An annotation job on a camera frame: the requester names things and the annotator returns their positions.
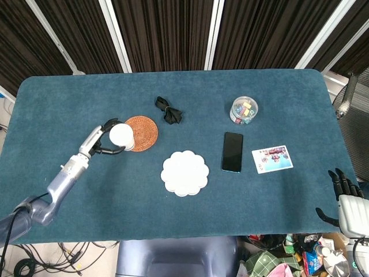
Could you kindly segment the left black-fingered robot hand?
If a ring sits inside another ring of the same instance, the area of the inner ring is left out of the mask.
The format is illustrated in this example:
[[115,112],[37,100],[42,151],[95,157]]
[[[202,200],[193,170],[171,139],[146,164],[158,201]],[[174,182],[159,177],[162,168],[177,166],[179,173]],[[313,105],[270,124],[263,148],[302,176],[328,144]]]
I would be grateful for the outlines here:
[[94,128],[86,140],[81,144],[78,153],[90,159],[94,154],[116,155],[123,152],[126,147],[108,149],[101,146],[101,138],[119,123],[122,122],[119,121],[118,118],[112,118],[104,125],[99,125]]

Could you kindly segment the right black-fingered robot hand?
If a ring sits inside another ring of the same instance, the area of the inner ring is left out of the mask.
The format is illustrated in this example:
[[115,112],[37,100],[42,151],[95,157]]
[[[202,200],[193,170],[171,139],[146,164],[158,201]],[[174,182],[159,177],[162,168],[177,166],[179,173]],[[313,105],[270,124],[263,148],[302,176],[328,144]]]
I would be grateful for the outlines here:
[[329,170],[328,174],[336,197],[338,218],[328,217],[316,207],[318,217],[323,222],[338,227],[347,238],[368,238],[368,199],[364,192],[339,168]]

